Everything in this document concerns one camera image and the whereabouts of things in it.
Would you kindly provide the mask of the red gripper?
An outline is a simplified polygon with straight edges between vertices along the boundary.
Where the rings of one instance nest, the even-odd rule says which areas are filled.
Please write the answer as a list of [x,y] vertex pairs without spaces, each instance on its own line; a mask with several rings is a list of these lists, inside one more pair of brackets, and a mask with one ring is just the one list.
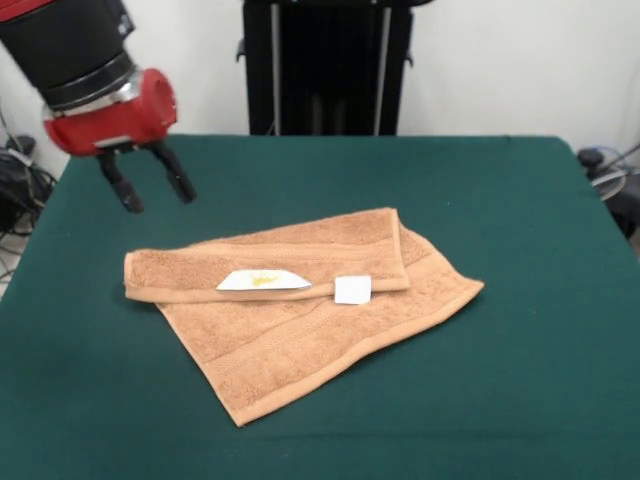
[[[157,69],[134,72],[119,90],[83,106],[61,112],[43,110],[45,131],[62,151],[74,156],[96,156],[122,144],[149,144],[161,162],[179,199],[191,203],[197,192],[175,152],[162,140],[177,122],[177,103],[168,78]],[[144,204],[131,182],[116,165],[113,152],[97,156],[101,172],[116,197],[130,213],[142,213]]]

